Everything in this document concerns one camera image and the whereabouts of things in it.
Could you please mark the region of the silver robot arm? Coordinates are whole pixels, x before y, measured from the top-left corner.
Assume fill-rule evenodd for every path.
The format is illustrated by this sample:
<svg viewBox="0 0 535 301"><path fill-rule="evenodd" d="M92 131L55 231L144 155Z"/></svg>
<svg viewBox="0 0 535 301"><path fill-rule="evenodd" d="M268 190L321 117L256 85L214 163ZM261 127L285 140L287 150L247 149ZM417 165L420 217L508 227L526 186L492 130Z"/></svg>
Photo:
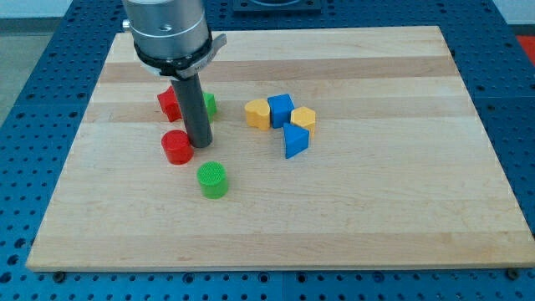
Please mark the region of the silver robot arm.
<svg viewBox="0 0 535 301"><path fill-rule="evenodd" d="M154 59L195 53L211 34L202 0L124 0L135 45Z"/></svg>

